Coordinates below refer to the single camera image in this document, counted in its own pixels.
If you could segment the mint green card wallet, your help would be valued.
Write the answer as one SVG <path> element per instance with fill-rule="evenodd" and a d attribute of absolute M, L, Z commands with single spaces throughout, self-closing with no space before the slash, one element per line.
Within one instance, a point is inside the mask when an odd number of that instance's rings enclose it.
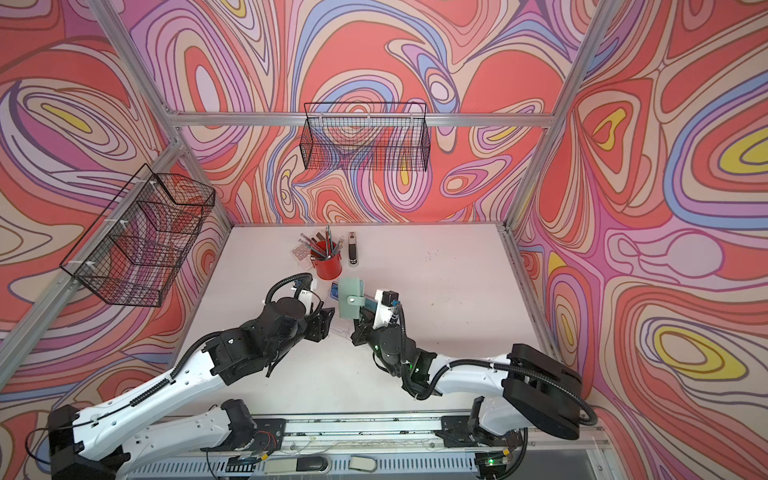
<path fill-rule="evenodd" d="M 359 320 L 365 306 L 364 282 L 359 278 L 342 278 L 337 282 L 339 315 L 346 320 Z"/>

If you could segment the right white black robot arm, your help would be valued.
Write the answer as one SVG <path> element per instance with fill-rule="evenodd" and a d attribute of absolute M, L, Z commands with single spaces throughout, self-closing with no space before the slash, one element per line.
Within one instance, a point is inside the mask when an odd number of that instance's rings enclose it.
<path fill-rule="evenodd" d="M 418 347 L 409 337 L 404 307 L 394 291 L 339 297 L 344 318 L 353 323 L 351 340 L 372 351 L 375 365 L 399 380 L 416 401 L 474 395 L 470 434 L 484 441 L 535 428 L 552 437 L 576 440 L 582 427 L 598 422 L 582 396 L 574 370 L 522 343 L 506 355 L 454 358 Z"/>

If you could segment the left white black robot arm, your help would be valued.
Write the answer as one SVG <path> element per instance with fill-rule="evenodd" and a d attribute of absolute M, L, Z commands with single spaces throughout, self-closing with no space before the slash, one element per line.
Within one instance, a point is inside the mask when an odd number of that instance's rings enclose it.
<path fill-rule="evenodd" d="M 271 375 L 299 342 L 320 342 L 335 314 L 316 301 L 313 276 L 300 273 L 267 292 L 261 313 L 244 324 L 196 340 L 170 370 L 101 404 L 65 405 L 48 416 L 50 473 L 55 479 L 123 479 L 133 471 L 194 450 L 279 449 L 245 403 L 230 399 L 202 414 L 167 415 L 256 373 Z"/>

